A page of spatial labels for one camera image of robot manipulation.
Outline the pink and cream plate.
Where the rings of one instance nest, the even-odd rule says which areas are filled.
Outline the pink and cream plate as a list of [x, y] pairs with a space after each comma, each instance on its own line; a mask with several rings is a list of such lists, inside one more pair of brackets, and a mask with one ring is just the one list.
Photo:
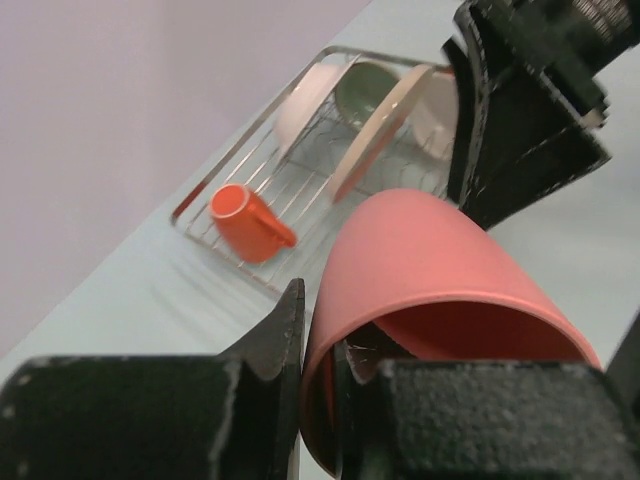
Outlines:
[[333, 204], [349, 193], [411, 114], [436, 73], [433, 66], [411, 69], [383, 99], [353, 140], [327, 182]]

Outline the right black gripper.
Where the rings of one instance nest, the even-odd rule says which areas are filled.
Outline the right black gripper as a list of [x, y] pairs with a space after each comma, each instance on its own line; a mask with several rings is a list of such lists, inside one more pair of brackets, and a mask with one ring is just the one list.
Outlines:
[[610, 160], [595, 77], [638, 46], [639, 4], [464, 1], [453, 21], [465, 45], [442, 47], [459, 104], [447, 195], [489, 230]]

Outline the white and orange bowl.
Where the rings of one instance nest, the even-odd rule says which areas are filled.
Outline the white and orange bowl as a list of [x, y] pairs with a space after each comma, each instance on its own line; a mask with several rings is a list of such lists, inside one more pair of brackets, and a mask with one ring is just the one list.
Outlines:
[[451, 160], [458, 110], [455, 77], [436, 72], [410, 115], [417, 144], [436, 160]]

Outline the white fluted plate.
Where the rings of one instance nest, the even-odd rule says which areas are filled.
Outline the white fluted plate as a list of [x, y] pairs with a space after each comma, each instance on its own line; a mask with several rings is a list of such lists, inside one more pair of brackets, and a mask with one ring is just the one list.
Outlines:
[[315, 63], [282, 103], [274, 124], [283, 160], [351, 64]]

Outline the pink cup orange handle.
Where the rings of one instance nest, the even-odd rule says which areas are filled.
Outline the pink cup orange handle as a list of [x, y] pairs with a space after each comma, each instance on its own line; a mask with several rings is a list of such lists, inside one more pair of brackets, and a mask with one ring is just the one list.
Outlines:
[[597, 365], [591, 344], [485, 231], [413, 189], [375, 194], [330, 251], [307, 343], [302, 436], [335, 470], [331, 350], [374, 326], [422, 360], [557, 360]]

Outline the metal wire dish rack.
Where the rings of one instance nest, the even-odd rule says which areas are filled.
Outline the metal wire dish rack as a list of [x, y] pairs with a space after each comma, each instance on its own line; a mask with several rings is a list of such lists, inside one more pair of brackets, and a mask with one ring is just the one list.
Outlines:
[[[227, 262], [229, 274], [256, 288], [282, 293], [292, 278], [304, 280], [307, 303], [316, 301], [331, 247], [354, 209], [370, 196], [393, 188], [413, 188], [445, 197], [450, 161], [436, 160], [416, 142], [410, 118], [350, 193], [332, 204], [327, 182], [357, 136], [336, 109], [331, 93], [286, 157], [279, 161], [274, 124], [279, 109], [302, 76], [297, 75], [266, 107], [171, 214], [185, 237]], [[259, 264], [241, 260], [222, 240], [209, 211], [214, 191], [242, 183], [255, 191], [297, 235], [293, 249]]]

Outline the cream cup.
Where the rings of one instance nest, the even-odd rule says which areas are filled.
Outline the cream cup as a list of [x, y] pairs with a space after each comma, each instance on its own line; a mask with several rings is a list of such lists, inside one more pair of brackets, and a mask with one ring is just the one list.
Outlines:
[[244, 184], [228, 183], [211, 197], [209, 211], [222, 239], [247, 263], [262, 263], [297, 243], [294, 231]]

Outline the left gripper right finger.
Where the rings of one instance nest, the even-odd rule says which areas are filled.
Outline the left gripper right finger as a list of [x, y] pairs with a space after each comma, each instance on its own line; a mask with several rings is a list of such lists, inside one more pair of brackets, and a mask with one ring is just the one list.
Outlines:
[[583, 363], [384, 360], [333, 352], [341, 479], [635, 479], [639, 433]]

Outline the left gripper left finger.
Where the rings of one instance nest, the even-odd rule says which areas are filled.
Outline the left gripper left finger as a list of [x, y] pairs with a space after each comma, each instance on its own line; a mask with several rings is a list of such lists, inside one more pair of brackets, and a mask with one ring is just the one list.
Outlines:
[[216, 355], [40, 356], [1, 388], [5, 479], [295, 479], [305, 285]]

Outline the green bowl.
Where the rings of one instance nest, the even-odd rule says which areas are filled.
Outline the green bowl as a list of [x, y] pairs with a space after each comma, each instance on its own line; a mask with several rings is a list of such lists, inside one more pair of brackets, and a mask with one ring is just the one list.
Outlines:
[[336, 109], [344, 122], [360, 131], [399, 82], [392, 69], [374, 62], [356, 62], [334, 89]]

